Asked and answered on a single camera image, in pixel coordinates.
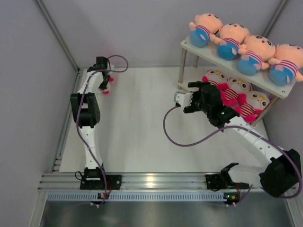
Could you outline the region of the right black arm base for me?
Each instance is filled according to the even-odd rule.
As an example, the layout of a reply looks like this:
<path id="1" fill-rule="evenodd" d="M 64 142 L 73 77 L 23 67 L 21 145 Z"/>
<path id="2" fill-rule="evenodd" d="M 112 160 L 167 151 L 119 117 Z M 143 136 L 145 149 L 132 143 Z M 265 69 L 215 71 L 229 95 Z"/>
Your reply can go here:
<path id="1" fill-rule="evenodd" d="M 224 176 L 223 174 L 206 175 L 205 179 L 207 189 L 212 191 L 221 189 L 249 189 L 250 187 L 247 183 L 234 183 L 230 177 Z"/>

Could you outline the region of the orange doll table back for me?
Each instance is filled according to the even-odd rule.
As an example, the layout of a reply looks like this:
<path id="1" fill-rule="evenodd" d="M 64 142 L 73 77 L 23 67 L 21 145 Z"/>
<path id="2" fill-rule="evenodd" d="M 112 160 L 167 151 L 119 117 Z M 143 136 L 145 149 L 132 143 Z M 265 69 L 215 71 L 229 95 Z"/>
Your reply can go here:
<path id="1" fill-rule="evenodd" d="M 204 47 L 211 35 L 215 35 L 223 26 L 222 21 L 214 14 L 204 13 L 195 16 L 195 22 L 189 23 L 190 41 L 196 47 Z"/>

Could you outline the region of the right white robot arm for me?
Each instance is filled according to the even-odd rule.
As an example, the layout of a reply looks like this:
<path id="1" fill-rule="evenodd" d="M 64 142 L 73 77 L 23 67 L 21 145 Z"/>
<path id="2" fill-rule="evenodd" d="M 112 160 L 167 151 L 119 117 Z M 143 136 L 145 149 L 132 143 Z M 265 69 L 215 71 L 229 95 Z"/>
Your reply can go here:
<path id="1" fill-rule="evenodd" d="M 209 82 L 190 82 L 188 87 L 198 88 L 186 94 L 183 112 L 203 112 L 209 122 L 219 131 L 240 143 L 259 163 L 259 166 L 229 164 L 221 170 L 221 182 L 231 188 L 237 183 L 261 187 L 275 198 L 284 198 L 285 193 L 297 186 L 297 197 L 303 188 L 300 155 L 294 149 L 285 151 L 258 134 L 233 108 L 223 105 L 219 89 Z"/>

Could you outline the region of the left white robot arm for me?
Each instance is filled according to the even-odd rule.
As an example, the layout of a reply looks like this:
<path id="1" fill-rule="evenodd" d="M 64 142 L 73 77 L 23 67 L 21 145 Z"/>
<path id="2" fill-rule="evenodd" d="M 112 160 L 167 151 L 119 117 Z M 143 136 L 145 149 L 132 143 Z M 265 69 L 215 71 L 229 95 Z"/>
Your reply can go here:
<path id="1" fill-rule="evenodd" d="M 78 90 L 71 94 L 71 110 L 76 130 L 84 143 L 85 150 L 85 175 L 91 184 L 102 189 L 106 186 L 107 177 L 102 174 L 103 161 L 99 153 L 96 139 L 97 124 L 101 115 L 96 94 L 108 92 L 111 65 L 106 57 L 97 57 L 96 63 L 87 70 L 86 78 Z"/>

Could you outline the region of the white doll glasses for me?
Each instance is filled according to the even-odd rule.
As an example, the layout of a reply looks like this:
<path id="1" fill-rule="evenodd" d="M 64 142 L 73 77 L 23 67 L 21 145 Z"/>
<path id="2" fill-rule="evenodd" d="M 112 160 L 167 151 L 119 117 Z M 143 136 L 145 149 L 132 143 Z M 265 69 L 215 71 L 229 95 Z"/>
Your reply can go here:
<path id="1" fill-rule="evenodd" d="M 239 100 L 239 106 L 234 110 L 240 114 L 245 122 L 252 123 L 268 106 L 270 100 L 265 93 L 250 91 L 245 98 Z"/>

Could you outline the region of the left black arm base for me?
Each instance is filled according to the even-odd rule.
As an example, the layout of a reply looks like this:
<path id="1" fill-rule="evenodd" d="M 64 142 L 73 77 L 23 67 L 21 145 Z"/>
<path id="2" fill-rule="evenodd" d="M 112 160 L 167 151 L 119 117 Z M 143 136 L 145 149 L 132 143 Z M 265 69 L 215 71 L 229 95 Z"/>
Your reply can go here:
<path id="1" fill-rule="evenodd" d="M 119 190 L 122 184 L 121 175 L 105 174 L 105 178 L 99 167 L 95 169 L 84 169 L 84 173 L 81 174 L 80 189 L 81 190 L 104 190 L 105 179 L 107 182 L 107 189 Z"/>

